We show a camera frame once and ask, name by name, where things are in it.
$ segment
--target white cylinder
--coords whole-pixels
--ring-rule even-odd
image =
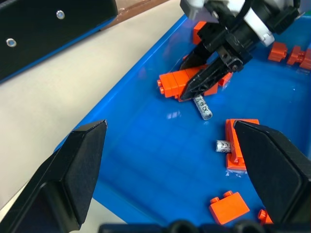
[[[231,144],[228,141],[217,140],[216,152],[231,153]]]
[[[213,113],[209,109],[208,105],[206,104],[203,96],[199,95],[193,98],[193,101],[196,107],[199,109],[203,120],[209,120],[212,118]]]

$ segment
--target lego stud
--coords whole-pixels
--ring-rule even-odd
[[[224,198],[231,196],[233,193],[232,191],[228,191],[224,193]]]
[[[259,220],[264,220],[267,217],[267,212],[264,210],[260,210],[258,213]]]
[[[65,18],[65,13],[63,11],[59,10],[59,11],[56,12],[56,16],[59,19],[64,19]]]
[[[193,98],[193,101],[196,107],[199,109],[203,120],[209,120],[212,118],[213,113],[209,109],[208,105],[206,104],[203,96],[197,96]]]
[[[7,44],[7,46],[9,46],[9,47],[15,47],[15,46],[17,45],[15,39],[12,39],[12,38],[7,39],[7,40],[6,40],[6,44]]]
[[[212,200],[210,200],[210,203],[213,204],[213,203],[216,203],[219,201],[219,198],[218,197],[215,197],[213,198]]]
[[[228,141],[217,140],[216,152],[231,153],[231,144]]]

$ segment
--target orange 2x2 lego brick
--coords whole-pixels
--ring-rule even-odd
[[[201,42],[201,38],[198,36],[198,32],[203,28],[203,26],[206,24],[205,21],[200,21],[197,23],[197,25],[193,28],[193,37],[192,42],[195,45],[198,45]]]
[[[228,191],[223,199],[218,197],[210,201],[209,210],[218,224],[224,225],[249,212],[249,208],[242,199],[241,195]]]
[[[259,121],[257,119],[228,119],[225,123],[226,140],[231,144],[231,153],[228,153],[226,156],[226,167],[232,170],[246,171],[238,137],[233,128],[233,124],[236,120],[243,120],[254,124],[259,124]]]

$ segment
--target black mechanical claw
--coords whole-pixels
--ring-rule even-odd
[[[204,47],[203,42],[199,43],[198,46],[185,58],[182,62],[180,69],[189,69],[193,67],[199,67],[206,64],[207,59],[212,54],[207,51]]]
[[[277,130],[244,121],[236,121],[234,129],[249,178],[271,220],[311,227],[311,161]]]
[[[265,1],[246,0],[238,15],[233,15],[225,1],[208,1],[205,8],[218,15],[219,23],[207,23],[198,33],[201,43],[188,55],[180,69],[204,65],[217,52],[219,59],[192,77],[181,95],[188,100],[209,90],[229,72],[243,69],[252,56],[250,52],[260,41],[258,35],[244,21],[245,14],[252,8],[272,33],[285,31],[299,15],[300,0],[282,12],[272,11]]]
[[[29,180],[0,222],[0,232],[79,230],[97,182],[106,128],[106,121],[98,121],[72,131]]]

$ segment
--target orange slope brick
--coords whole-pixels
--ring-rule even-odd
[[[209,210],[218,224],[224,225],[249,212],[249,208],[244,202],[241,195],[228,191],[224,194],[223,199],[218,197],[210,201]]]
[[[232,73],[227,73],[222,79],[220,79],[220,81],[218,82],[218,85],[225,86],[227,82],[229,82],[231,77],[232,77]]]
[[[206,24],[205,21],[200,21],[197,23],[197,25],[193,28],[193,37],[192,42],[195,45],[198,45],[201,42],[201,38],[198,36],[198,32],[203,28],[203,26]]]
[[[242,156],[241,148],[239,145],[238,137],[233,128],[236,120],[243,120],[246,122],[259,124],[257,119],[228,119],[225,124],[226,140],[231,143],[231,154],[226,156],[226,167],[233,170],[246,170],[244,159]]]
[[[270,219],[268,212],[266,210],[260,210],[258,213],[258,219],[260,220],[260,224],[273,224],[272,220]]]
[[[287,47],[284,43],[274,42],[268,56],[268,60],[280,62],[287,55]]]

